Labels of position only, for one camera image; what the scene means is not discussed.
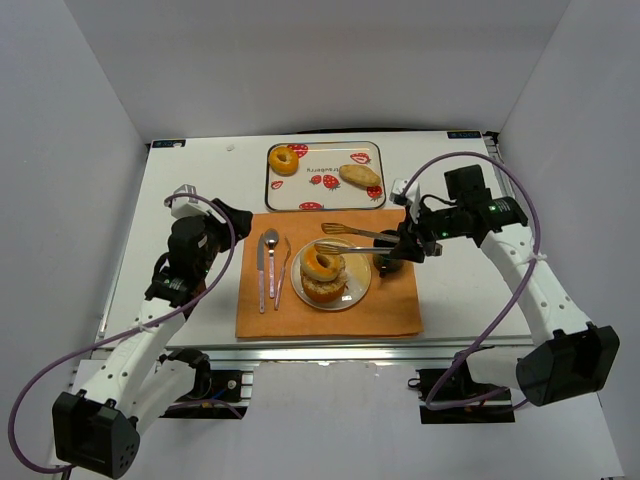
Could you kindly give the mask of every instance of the donut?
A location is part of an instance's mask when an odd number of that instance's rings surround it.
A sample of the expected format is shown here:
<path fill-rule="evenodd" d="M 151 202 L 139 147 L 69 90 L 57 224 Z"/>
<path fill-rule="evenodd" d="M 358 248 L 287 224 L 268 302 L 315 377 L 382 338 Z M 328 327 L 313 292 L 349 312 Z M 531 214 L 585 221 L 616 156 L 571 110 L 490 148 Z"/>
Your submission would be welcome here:
<path fill-rule="evenodd" d="M 340 274 L 344 260 L 340 255 L 320 255 L 314 245 L 309 246 L 300 260 L 305 275 L 318 282 L 330 282 Z"/>
<path fill-rule="evenodd" d="M 269 165 L 278 175 L 292 175 L 298 170 L 298 154 L 288 147 L 276 147 L 269 153 Z"/>
<path fill-rule="evenodd" d="M 328 303 L 342 297 L 347 288 L 347 272 L 341 270 L 335 280 L 319 282 L 301 272 L 302 289 L 307 297 L 317 303 Z"/>

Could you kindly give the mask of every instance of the white wall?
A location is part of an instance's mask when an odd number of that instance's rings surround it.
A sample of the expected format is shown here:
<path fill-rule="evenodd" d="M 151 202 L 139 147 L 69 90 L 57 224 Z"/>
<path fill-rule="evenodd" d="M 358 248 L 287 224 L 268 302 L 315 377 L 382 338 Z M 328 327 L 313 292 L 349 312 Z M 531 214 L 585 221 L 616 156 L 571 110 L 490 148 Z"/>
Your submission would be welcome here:
<path fill-rule="evenodd" d="M 573 0 L 501 136 L 558 276 L 620 336 L 600 398 L 629 478 L 640 478 L 639 45 L 636 0 Z"/>
<path fill-rule="evenodd" d="M 128 227 L 144 146 L 62 0 L 8 0 L 0 14 L 0 411 L 40 367 L 95 335 Z M 71 365 L 18 418 L 45 462 L 51 406 Z M 0 435 L 2 477 L 42 478 Z"/>
<path fill-rule="evenodd" d="M 66 0 L 145 140 L 499 130 L 568 0 Z"/>

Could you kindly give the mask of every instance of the glazed donut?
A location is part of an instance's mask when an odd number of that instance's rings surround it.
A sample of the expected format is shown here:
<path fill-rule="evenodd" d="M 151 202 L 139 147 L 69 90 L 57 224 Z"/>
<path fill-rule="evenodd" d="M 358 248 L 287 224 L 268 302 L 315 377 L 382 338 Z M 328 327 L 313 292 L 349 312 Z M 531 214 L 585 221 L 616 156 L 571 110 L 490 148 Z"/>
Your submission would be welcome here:
<path fill-rule="evenodd" d="M 269 165 L 278 175 L 292 175 L 298 170 L 298 154 L 288 147 L 276 147 L 269 153 Z"/>
<path fill-rule="evenodd" d="M 320 255 L 311 245 L 302 255 L 300 268 L 310 278 L 319 282 L 335 280 L 342 269 L 339 255 Z"/>

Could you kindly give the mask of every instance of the table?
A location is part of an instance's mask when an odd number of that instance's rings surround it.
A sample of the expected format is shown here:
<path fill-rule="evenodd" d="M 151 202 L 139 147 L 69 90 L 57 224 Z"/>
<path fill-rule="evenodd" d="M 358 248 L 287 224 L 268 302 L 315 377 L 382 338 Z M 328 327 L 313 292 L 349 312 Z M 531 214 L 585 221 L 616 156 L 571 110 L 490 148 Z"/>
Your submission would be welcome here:
<path fill-rule="evenodd" d="M 120 274 L 115 287 L 106 335 L 127 329 L 136 317 L 154 263 L 166 251 L 174 219 L 163 199 L 184 183 L 198 193 L 219 197 L 235 208 L 267 212 L 264 204 L 264 165 L 268 149 L 276 143 L 323 141 L 370 141 L 382 156 L 387 190 L 395 178 L 409 178 L 427 160 L 452 151 L 470 150 L 487 154 L 482 138 L 450 139 L 446 132 L 393 132 L 275 135 L 187 139 L 184 147 L 152 148 L 136 205 L 135 215 Z M 481 163 L 487 186 L 502 196 L 493 167 L 473 157 L 440 162 L 420 178 L 422 193 L 447 196 L 443 174 L 448 170 Z M 384 208 L 398 208 L 387 204 Z M 230 268 L 209 296 L 200 302 L 187 324 L 172 338 L 169 347 L 256 348 L 303 344 L 368 344 L 368 339 L 267 339 L 238 340 L 235 318 L 242 260 L 236 250 Z M 208 280 L 222 265 L 216 261 Z M 468 239 L 444 242 L 440 258 L 416 266 L 421 316 L 425 332 L 400 344 L 429 341 L 459 341 L 475 338 L 504 306 L 511 293 L 493 264 Z M 521 311 L 515 308 L 494 332 L 494 339 L 508 344 L 528 342 L 529 330 Z"/>

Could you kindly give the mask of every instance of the knife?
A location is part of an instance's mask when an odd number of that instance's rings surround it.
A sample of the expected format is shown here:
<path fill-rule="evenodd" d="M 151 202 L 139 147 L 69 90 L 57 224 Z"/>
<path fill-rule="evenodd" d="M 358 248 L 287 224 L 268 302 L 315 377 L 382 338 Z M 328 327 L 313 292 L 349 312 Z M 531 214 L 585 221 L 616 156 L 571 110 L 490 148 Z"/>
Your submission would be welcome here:
<path fill-rule="evenodd" d="M 260 288 L 260 313 L 264 313 L 264 235 L 258 240 L 258 288 Z"/>

